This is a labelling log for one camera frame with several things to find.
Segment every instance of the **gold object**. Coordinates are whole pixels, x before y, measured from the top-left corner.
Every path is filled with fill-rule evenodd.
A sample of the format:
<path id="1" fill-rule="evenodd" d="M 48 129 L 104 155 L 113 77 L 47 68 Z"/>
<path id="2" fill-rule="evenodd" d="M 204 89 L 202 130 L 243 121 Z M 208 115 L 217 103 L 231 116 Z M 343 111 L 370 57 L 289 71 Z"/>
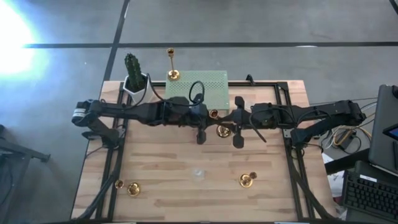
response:
<path id="1" fill-rule="evenodd" d="M 121 188 L 123 188 L 123 186 L 124 186 L 123 180 L 117 180 L 114 183 L 114 187 L 116 187 L 116 189 L 121 189 Z"/>
<path id="2" fill-rule="evenodd" d="M 132 182 L 128 187 L 127 187 L 127 194 L 129 194 L 132 197 L 135 197 L 139 195 L 141 192 L 141 189 L 139 188 L 138 183 Z"/>
<path id="3" fill-rule="evenodd" d="M 211 117 L 213 119 L 217 119 L 218 118 L 218 110 L 209 111 L 209 117 Z"/>
<path id="4" fill-rule="evenodd" d="M 253 180 L 257 178 L 257 174 L 255 172 L 251 172 L 250 174 L 242 174 L 239 178 L 239 183 L 242 187 L 248 188 L 253 184 Z"/>
<path id="5" fill-rule="evenodd" d="M 231 130 L 221 125 L 217 126 L 216 132 L 217 135 L 221 138 L 227 138 L 228 136 L 231 135 Z"/>
<path id="6" fill-rule="evenodd" d="M 174 70 L 174 64 L 173 64 L 174 49 L 173 48 L 167 49 L 167 53 L 168 53 L 168 55 L 170 57 L 170 61 L 172 63 L 172 70 L 168 72 L 169 80 L 172 80 L 172 81 L 178 80 L 180 78 L 180 72 L 178 72 L 177 70 Z"/>

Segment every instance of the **black metal frame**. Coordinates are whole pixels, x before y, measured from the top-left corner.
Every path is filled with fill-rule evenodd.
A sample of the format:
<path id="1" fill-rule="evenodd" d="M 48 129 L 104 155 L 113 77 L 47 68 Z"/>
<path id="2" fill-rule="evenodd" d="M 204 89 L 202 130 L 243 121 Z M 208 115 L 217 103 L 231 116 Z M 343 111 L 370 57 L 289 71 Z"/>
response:
<path id="1" fill-rule="evenodd" d="M 284 96 L 285 96 L 285 101 L 287 105 L 292 105 L 292 102 L 290 100 L 290 95 L 289 95 L 289 87 L 287 82 L 255 82 L 252 78 L 252 76 L 248 75 L 246 77 L 246 80 L 248 81 L 243 81 L 243 82 L 231 82 L 228 83 L 229 87 L 239 87 L 239 86 L 264 86 L 264 87 L 272 87 L 275 91 L 275 97 L 276 97 L 276 102 L 277 104 L 282 104 L 282 98 L 280 95 L 280 92 L 282 91 Z M 154 82 L 153 86 L 155 87 L 165 87 L 165 82 Z M 119 95 L 118 95 L 118 103 L 123 102 L 123 97 L 124 97 L 124 90 L 123 90 L 123 82 L 121 82 L 119 86 Z M 131 104 L 131 97 L 127 96 L 127 105 Z M 113 121 L 113 128 L 117 128 L 119 125 L 119 119 L 115 118 Z M 127 130 L 128 129 L 128 120 L 124 119 L 123 121 L 123 126 Z M 113 182 L 116 181 L 120 175 L 121 171 L 121 161 L 123 158 L 123 150 L 124 150 L 124 141 L 125 141 L 125 136 L 124 135 L 121 139 L 120 145 L 117 149 L 109 149 L 108 153 L 106 155 L 106 160 L 105 160 L 105 165 L 104 165 L 104 171 L 103 171 L 103 178 L 101 181 L 101 188 L 105 186 L 107 182 L 109 182 L 111 176 L 109 175 L 111 172 L 111 161 L 113 158 L 114 151 L 118 151 L 118 156 L 116 159 L 114 171 L 116 171 L 115 176 L 113 176 Z M 287 158 L 287 165 L 289 168 L 289 175 L 290 175 L 290 183 L 292 186 L 292 193 L 294 196 L 294 202 L 295 202 L 295 210 L 297 214 L 297 220 L 303 220 L 303 211 L 300 203 L 300 195 L 299 195 L 299 188 L 297 187 L 297 182 L 294 180 L 292 177 L 292 171 L 295 169 L 294 166 L 294 161 L 293 157 L 291 156 L 292 152 L 292 140 L 291 138 L 286 134 L 286 130 L 283 130 L 282 132 L 282 137 L 284 139 L 284 146 L 285 146 L 285 153 L 286 153 L 286 158 Z M 305 166 L 304 166 L 304 160 L 303 157 L 300 153 L 301 149 L 297 148 L 295 149 L 297 151 L 297 160 L 298 160 L 298 166 L 299 166 L 299 173 L 306 185 L 308 185 L 308 180 L 307 180 L 307 173 L 305 171 Z M 106 189 L 104 192 L 101 193 L 101 198 L 99 202 L 96 205 L 96 214 L 95 214 L 95 219 L 74 219 L 71 220 L 73 223 L 101 223 L 101 222 L 112 222 L 113 221 L 113 213 L 114 213 L 114 208 L 116 204 L 116 191 L 117 189 L 112 187 L 111 190 L 111 199 L 109 201 L 109 209 L 108 209 L 108 214 L 106 218 L 103 218 L 103 205 L 104 205 L 104 197 L 106 195 L 106 192 L 108 189 Z M 311 201 L 305 196 L 306 204 L 307 204 L 307 210 L 308 210 L 308 217 L 310 219 L 315 218 L 315 214 L 313 211 L 313 205 Z"/>

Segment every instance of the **potted cactus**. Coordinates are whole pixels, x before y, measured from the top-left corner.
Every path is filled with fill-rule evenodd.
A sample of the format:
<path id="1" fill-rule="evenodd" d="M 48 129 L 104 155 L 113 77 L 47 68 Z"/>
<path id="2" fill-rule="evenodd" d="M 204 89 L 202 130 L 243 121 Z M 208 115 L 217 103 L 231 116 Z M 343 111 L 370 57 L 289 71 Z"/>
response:
<path id="1" fill-rule="evenodd" d="M 149 102 L 154 92 L 150 87 L 147 75 L 141 72 L 138 59 L 133 54 L 127 54 L 124 58 L 128 76 L 124 80 L 124 91 L 128 92 L 135 104 Z"/>

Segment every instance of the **white pot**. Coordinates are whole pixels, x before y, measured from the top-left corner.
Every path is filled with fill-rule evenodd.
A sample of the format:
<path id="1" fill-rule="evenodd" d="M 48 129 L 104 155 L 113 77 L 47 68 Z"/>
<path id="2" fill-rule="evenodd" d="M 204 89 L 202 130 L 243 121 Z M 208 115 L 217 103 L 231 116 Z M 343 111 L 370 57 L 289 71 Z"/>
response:
<path id="1" fill-rule="evenodd" d="M 148 79 L 147 79 L 147 91 L 144 96 L 145 88 L 138 92 L 135 92 L 135 93 L 126 88 L 126 83 L 127 83 L 128 78 L 129 78 L 129 76 L 126 76 L 126 78 L 124 79 L 123 90 L 126 91 L 127 93 L 129 93 L 129 95 L 131 96 L 131 98 L 133 100 L 132 104 L 133 105 L 137 104 L 141 100 L 141 98 L 142 98 L 142 100 L 141 100 L 140 104 L 150 102 L 150 100 L 154 96 L 154 91 L 150 87 L 150 83 L 148 82 Z"/>

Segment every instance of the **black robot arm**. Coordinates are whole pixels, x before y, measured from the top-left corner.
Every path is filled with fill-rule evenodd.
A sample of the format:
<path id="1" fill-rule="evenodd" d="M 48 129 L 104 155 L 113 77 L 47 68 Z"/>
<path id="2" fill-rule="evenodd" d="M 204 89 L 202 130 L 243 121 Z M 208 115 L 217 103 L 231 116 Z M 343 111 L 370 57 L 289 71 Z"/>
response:
<path id="1" fill-rule="evenodd" d="M 100 116 L 133 119 L 149 126 L 160 124 L 190 126 L 198 129 L 198 144 L 206 141 L 205 129 L 207 127 L 220 125 L 234 133 L 233 145 L 236 148 L 242 148 L 244 138 L 241 136 L 241 131 L 245 129 L 291 129 L 292 145 L 299 146 L 309 142 L 313 136 L 325 133 L 332 128 L 340 125 L 357 126 L 366 119 L 358 104 L 349 100 L 306 108 L 258 103 L 251 106 L 251 112 L 248 112 L 245 110 L 243 98 L 237 96 L 235 98 L 237 108 L 222 118 L 211 118 L 203 103 L 196 106 L 188 104 L 189 101 L 181 96 L 137 106 L 87 100 L 78 102 L 72 122 L 77 126 L 90 128 L 108 147 L 118 145 L 119 132 L 103 124 L 99 120 Z M 304 129 L 297 128 L 302 121 L 317 119 L 322 120 Z"/>

